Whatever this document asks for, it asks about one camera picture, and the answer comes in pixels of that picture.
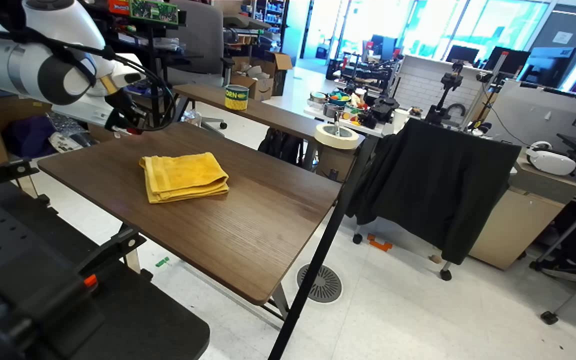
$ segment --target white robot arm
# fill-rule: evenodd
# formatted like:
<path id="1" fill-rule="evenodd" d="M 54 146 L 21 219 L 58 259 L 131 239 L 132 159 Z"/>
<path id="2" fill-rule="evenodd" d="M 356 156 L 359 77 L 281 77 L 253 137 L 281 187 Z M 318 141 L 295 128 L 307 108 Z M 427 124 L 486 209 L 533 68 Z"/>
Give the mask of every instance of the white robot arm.
<path id="1" fill-rule="evenodd" d="M 99 53 L 106 46 L 77 0 L 24 0 L 23 10 L 26 27 L 39 36 L 94 48 Z M 0 34 L 7 33 L 0 24 Z M 99 53 L 65 49 L 0 38 L 0 90 L 51 103 L 55 112 L 101 126 L 109 119 L 122 128 L 137 128 L 143 123 L 145 113 L 121 90 L 146 77 L 126 65 L 125 59 L 141 65 L 134 54 L 124 54 L 125 59 L 119 62 Z M 69 59 L 64 59 L 64 50 L 69 52 Z"/>

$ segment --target masking tape roll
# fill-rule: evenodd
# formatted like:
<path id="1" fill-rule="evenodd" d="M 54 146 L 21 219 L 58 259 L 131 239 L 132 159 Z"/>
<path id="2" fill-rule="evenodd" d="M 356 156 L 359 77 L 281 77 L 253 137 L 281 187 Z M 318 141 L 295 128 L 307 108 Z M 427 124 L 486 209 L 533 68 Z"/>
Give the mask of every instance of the masking tape roll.
<path id="1" fill-rule="evenodd" d="M 359 146 L 359 134 L 344 126 L 340 126 L 339 133 L 336 135 L 336 128 L 333 123 L 320 123 L 317 125 L 315 139 L 330 148 L 339 150 L 353 150 Z"/>

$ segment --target folded towel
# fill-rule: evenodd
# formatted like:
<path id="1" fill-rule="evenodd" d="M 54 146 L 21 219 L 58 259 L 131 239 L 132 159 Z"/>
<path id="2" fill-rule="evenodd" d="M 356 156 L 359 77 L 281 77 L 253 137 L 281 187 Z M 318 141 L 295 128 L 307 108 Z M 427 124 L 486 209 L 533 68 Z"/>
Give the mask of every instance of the folded towel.
<path id="1" fill-rule="evenodd" d="M 179 157 L 146 156 L 139 160 L 139 166 L 146 173 L 151 204 L 228 192 L 228 174 L 210 152 Z"/>

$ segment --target round floor drain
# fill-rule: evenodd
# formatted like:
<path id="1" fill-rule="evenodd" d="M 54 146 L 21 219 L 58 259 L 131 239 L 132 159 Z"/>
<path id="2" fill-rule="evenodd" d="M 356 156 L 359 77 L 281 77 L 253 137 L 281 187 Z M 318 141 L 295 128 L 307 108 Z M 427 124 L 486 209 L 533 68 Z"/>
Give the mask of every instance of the round floor drain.
<path id="1" fill-rule="evenodd" d="M 297 284 L 301 287 L 304 282 L 304 276 L 308 271 L 310 264 L 304 265 L 297 272 Z M 308 297 L 317 303 L 332 303 L 341 296 L 341 280 L 337 274 L 329 267 L 321 265 L 315 283 L 310 289 Z"/>

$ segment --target white tile floor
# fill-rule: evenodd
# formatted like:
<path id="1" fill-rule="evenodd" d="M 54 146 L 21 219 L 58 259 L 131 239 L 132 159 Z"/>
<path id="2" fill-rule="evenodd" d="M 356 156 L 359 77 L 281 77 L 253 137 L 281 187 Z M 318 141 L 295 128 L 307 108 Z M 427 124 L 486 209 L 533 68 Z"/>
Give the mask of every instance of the white tile floor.
<path id="1" fill-rule="evenodd" d="M 288 73 L 285 95 L 268 103 L 301 113 L 309 91 L 331 87 L 322 74 L 295 68 Z M 204 116 L 227 119 L 224 134 L 251 148 L 267 129 L 203 104 L 198 109 Z M 34 183 L 62 218 L 94 241 L 105 242 L 119 229 L 117 219 L 46 174 L 35 175 Z M 297 292 L 297 270 L 308 264 L 325 226 L 283 280 L 289 300 Z M 345 219 L 325 262 L 341 278 L 342 296 L 326 305 L 306 304 L 284 359 L 576 359 L 576 304 L 553 326 L 538 318 L 570 296 L 576 284 L 528 269 L 534 254 L 508 271 L 468 258 L 452 269 L 453 280 L 444 282 L 437 276 L 441 265 L 426 259 L 437 253 L 429 244 L 378 221 L 368 230 L 394 243 L 383 252 L 353 244 L 353 228 L 354 221 Z M 170 262 L 155 267 L 165 256 Z M 267 358 L 278 333 L 268 323 L 271 317 L 262 321 L 151 241 L 139 248 L 139 257 L 141 266 L 154 274 L 155 285 L 210 325 L 210 346 L 202 359 Z"/>

